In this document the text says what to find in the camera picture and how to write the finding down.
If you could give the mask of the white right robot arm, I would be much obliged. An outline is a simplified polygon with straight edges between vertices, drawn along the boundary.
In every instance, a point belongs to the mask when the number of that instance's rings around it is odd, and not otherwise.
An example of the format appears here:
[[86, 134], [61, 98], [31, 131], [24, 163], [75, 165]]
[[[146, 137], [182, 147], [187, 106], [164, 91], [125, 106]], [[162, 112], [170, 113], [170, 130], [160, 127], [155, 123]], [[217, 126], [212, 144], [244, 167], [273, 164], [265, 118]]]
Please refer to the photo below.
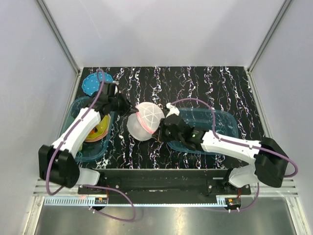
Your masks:
[[259, 182], [280, 188], [289, 160], [271, 138], [263, 141], [241, 140], [192, 127], [177, 115], [162, 119], [153, 138], [161, 142], [178, 141], [189, 150], [222, 154], [245, 162], [246, 166], [232, 168], [225, 175], [222, 188], [228, 194]]

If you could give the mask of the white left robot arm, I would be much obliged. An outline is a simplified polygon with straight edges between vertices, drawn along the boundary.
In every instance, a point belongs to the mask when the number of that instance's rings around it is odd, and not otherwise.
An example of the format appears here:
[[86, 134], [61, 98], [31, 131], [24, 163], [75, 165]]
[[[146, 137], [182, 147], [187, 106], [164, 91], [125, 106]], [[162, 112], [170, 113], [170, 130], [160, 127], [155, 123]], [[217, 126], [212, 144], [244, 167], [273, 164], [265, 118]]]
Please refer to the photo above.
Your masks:
[[105, 181], [100, 173], [88, 168], [80, 168], [75, 162], [76, 154], [88, 134], [100, 121], [112, 112], [120, 116], [134, 114], [138, 109], [129, 102], [116, 82], [103, 82], [79, 111], [74, 122], [50, 146], [42, 145], [38, 151], [39, 174], [45, 180], [49, 194], [50, 183], [62, 188], [88, 185], [96, 194], [105, 190]]

